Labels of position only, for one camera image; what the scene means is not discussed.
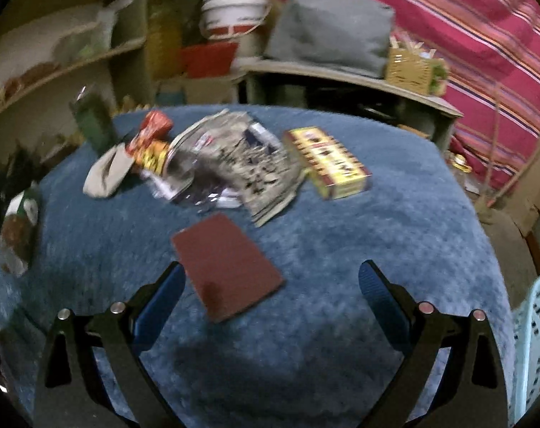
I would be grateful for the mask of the yellow red spice box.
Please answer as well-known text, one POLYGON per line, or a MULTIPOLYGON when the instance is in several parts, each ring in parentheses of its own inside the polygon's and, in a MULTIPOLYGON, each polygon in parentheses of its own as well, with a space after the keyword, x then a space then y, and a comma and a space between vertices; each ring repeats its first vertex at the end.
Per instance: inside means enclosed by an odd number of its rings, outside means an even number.
POLYGON ((282 136, 302 162, 320 196, 337 200, 371 187, 372 173, 339 140, 318 127, 292 128, 282 136))

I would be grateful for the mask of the white face mask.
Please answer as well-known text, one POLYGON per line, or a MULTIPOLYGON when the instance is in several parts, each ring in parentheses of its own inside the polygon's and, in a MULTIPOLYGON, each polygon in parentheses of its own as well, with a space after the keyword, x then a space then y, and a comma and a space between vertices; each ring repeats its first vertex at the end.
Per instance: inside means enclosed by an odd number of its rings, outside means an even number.
POLYGON ((107 150, 90 168, 82 192, 96 199, 110 197, 130 172, 134 158, 126 151, 124 143, 107 150))

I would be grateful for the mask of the red plastic basin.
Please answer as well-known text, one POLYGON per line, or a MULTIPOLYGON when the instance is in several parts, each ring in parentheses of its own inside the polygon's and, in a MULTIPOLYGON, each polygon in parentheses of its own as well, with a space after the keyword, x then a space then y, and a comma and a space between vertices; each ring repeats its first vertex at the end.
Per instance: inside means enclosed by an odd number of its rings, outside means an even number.
POLYGON ((238 49, 237 42, 208 42, 181 50, 184 72, 189 78, 225 76, 238 49))

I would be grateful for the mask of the green glass bottle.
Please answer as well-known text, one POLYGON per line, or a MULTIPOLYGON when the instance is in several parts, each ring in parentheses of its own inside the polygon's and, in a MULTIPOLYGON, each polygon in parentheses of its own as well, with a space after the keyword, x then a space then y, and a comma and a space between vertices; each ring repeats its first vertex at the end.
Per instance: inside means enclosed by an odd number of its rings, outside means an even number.
POLYGON ((77 128, 98 157, 118 143, 107 105, 93 86, 83 86, 70 102, 70 109, 77 128))

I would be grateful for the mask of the light blue plastic basket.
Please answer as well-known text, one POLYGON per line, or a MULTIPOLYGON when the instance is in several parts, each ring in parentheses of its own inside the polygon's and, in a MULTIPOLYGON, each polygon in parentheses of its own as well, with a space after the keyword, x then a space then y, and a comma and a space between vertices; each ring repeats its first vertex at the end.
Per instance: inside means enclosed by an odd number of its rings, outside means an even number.
POLYGON ((513 311, 515 367, 509 422, 520 421, 540 397, 540 276, 513 311))

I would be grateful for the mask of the wooden wall shelf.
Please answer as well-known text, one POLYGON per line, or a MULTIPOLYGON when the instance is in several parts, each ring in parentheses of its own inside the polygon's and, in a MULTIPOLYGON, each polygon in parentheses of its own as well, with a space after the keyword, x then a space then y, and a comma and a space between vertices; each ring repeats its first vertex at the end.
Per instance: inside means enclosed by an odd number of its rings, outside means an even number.
POLYGON ((0 161, 17 146, 69 136, 93 86, 115 109, 151 101, 147 0, 12 0, 0 16, 0 161))

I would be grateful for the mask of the white plastic bucket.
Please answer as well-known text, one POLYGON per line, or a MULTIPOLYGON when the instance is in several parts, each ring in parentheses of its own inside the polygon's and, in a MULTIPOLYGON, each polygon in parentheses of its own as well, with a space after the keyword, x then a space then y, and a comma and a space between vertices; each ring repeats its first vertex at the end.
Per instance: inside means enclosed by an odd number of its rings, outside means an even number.
POLYGON ((203 0, 199 31, 218 41, 255 32, 270 14, 270 0, 203 0))

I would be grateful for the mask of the red orange snack wrapper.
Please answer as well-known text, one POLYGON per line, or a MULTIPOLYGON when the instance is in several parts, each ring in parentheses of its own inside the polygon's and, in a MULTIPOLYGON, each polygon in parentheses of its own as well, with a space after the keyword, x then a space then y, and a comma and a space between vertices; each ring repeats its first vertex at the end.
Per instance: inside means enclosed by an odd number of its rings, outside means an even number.
POLYGON ((161 176, 168 159, 168 133, 173 123, 163 112, 153 109, 148 112, 137 135, 127 144, 126 152, 141 169, 161 176))

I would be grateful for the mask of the blue fleece table cover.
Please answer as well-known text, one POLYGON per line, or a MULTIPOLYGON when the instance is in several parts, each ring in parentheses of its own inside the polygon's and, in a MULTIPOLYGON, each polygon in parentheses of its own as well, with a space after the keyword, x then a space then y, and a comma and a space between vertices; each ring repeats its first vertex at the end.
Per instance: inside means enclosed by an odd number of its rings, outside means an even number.
POLYGON ((326 128, 372 169, 311 184, 256 226, 81 191, 81 148, 40 183, 26 274, 0 264, 0 427, 504 427, 508 296, 471 201, 429 141, 366 119, 250 107, 326 128))

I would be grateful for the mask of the large yellow oil jug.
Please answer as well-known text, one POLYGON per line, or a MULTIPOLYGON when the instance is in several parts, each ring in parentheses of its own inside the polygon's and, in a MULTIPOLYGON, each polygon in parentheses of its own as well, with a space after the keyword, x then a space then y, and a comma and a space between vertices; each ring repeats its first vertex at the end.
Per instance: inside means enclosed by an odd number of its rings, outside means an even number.
POLYGON ((147 50, 154 80, 170 79, 182 72, 180 24, 168 4, 149 6, 147 50))

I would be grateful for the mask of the red striped hanging cloth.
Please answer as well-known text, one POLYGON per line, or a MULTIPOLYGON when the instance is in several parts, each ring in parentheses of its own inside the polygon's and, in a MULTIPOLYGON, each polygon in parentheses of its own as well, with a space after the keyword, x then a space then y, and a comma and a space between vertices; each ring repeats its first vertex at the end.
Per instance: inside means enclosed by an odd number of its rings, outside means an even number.
POLYGON ((452 139, 474 174, 499 189, 540 137, 540 6, 536 0, 377 0, 395 26, 449 66, 446 101, 462 112, 452 139))

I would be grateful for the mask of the low wooden cabinet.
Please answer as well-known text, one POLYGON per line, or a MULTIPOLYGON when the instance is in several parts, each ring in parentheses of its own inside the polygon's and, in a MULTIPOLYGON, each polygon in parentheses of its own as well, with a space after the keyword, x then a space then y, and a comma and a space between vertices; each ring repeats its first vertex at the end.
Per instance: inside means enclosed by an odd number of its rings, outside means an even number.
POLYGON ((352 115, 404 128, 448 149, 463 113, 383 79, 294 62, 252 59, 240 67, 240 101, 352 115))

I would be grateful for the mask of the dark red scouring pad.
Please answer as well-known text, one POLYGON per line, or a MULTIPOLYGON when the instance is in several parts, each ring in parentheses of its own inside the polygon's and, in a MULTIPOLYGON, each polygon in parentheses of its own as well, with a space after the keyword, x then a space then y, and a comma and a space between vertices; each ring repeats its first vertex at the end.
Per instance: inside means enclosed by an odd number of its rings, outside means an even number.
POLYGON ((178 232, 171 242, 213 323, 244 312, 285 282, 258 246, 224 214, 178 232))

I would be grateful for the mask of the brown sauce jar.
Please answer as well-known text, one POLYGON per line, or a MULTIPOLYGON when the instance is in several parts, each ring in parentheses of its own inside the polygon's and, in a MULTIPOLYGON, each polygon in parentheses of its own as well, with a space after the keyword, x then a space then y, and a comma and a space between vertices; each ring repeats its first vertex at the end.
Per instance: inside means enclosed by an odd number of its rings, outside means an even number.
POLYGON ((21 277, 30 266, 39 223, 41 193, 36 182, 9 203, 0 231, 0 268, 21 277))

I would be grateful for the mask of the grey printed snack bag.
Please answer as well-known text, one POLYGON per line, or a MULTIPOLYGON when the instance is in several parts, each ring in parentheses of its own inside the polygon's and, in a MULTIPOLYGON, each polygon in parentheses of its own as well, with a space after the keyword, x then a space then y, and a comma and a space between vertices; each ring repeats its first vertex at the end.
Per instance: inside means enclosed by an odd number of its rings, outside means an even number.
POLYGON ((224 109, 175 136, 159 174, 174 195, 200 176, 212 176, 236 191, 260 227, 295 199, 305 171, 298 158, 254 117, 224 109))

